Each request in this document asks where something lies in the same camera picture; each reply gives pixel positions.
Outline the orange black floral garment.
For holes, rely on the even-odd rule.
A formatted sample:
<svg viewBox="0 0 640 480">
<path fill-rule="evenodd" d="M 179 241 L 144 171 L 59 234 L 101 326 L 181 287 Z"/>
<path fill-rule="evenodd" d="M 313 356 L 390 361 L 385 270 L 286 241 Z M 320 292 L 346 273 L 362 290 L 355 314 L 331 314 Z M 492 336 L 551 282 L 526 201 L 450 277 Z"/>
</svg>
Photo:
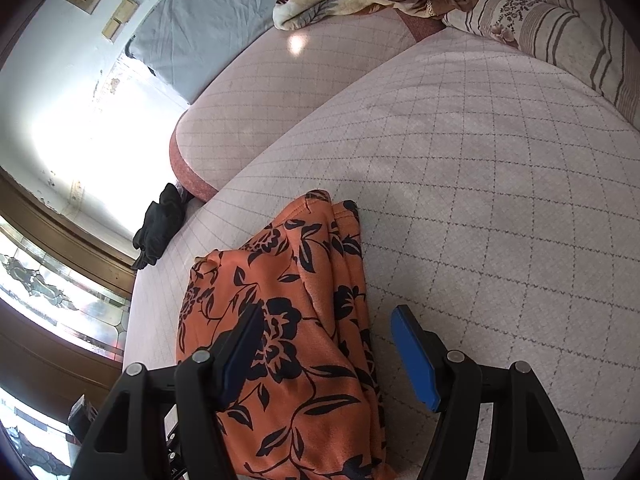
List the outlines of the orange black floral garment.
<svg viewBox="0 0 640 480">
<path fill-rule="evenodd" d="M 264 325 L 218 422 L 237 474 L 390 479 L 355 203 L 313 190 L 243 246 L 197 258 L 176 358 L 213 344 L 249 306 Z"/>
</svg>

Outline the brown stained glass door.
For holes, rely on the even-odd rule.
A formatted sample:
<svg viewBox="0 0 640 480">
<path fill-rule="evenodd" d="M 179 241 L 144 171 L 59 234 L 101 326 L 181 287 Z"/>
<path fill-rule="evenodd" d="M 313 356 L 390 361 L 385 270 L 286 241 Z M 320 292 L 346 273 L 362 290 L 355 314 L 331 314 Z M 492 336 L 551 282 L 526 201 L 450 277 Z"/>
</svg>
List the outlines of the brown stained glass door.
<svg viewBox="0 0 640 480">
<path fill-rule="evenodd" d="M 100 406 L 122 370 L 129 261 L 1 175 L 1 421 L 40 479 L 68 477 L 70 409 Z"/>
</svg>

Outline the black crumpled cloth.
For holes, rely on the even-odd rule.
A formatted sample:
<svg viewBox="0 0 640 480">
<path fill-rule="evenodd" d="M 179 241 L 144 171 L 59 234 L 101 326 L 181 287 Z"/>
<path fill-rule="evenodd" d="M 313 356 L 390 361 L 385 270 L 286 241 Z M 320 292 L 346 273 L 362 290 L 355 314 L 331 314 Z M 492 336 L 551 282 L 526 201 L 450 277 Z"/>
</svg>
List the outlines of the black crumpled cloth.
<svg viewBox="0 0 640 480">
<path fill-rule="evenodd" d="M 172 238 L 181 229 L 186 216 L 186 203 L 172 183 L 167 183 L 157 202 L 145 211 L 142 227 L 132 238 L 132 246 L 139 255 L 132 268 L 135 271 L 155 266 L 162 258 Z"/>
</svg>

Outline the quilted white near mattress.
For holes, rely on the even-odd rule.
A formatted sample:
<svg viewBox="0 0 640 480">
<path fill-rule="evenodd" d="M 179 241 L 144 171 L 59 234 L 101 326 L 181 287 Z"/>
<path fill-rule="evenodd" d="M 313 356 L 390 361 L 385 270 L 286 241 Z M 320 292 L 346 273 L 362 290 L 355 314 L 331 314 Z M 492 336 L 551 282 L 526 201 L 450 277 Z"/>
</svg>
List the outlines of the quilted white near mattress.
<svg viewBox="0 0 640 480">
<path fill-rule="evenodd" d="M 250 162 L 134 284 L 127 362 L 175 361 L 194 260 L 320 188 L 362 225 L 388 457 L 419 471 L 435 421 L 390 340 L 406 304 L 475 361 L 526 361 L 584 475 L 639 441 L 639 135 L 558 68 L 447 29 L 372 70 Z"/>
</svg>

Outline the grey blue pillow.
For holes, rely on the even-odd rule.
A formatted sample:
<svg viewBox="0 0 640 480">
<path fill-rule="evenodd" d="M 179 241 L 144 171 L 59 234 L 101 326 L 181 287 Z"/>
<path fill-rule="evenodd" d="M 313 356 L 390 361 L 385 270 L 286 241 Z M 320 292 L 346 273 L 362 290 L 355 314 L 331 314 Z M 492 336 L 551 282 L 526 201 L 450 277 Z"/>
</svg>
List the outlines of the grey blue pillow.
<svg viewBox="0 0 640 480">
<path fill-rule="evenodd" d="M 272 27 L 276 0 L 160 0 L 125 48 L 193 103 L 241 52 Z"/>
</svg>

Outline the striped floral pillow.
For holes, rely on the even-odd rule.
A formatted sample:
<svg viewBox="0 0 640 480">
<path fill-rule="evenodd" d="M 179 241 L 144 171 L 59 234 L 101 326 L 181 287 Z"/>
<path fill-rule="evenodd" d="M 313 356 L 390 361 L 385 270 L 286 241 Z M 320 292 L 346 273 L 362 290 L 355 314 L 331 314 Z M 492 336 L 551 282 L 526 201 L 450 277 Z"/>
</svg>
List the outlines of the striped floral pillow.
<svg viewBox="0 0 640 480">
<path fill-rule="evenodd" d="M 639 125 L 639 49 L 605 0 L 478 0 L 446 25 L 572 74 Z"/>
</svg>

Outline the beige wall switch plate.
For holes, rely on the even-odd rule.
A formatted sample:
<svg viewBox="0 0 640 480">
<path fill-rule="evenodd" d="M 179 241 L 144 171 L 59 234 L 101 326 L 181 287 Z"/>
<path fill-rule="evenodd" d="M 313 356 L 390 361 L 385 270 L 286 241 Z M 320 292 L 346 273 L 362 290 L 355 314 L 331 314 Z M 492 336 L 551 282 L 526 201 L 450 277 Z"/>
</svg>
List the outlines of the beige wall switch plate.
<svg viewBox="0 0 640 480">
<path fill-rule="evenodd" d="M 137 0 L 122 0 L 103 27 L 102 36 L 107 41 L 114 42 L 120 30 L 129 23 L 139 6 L 140 3 Z"/>
</svg>

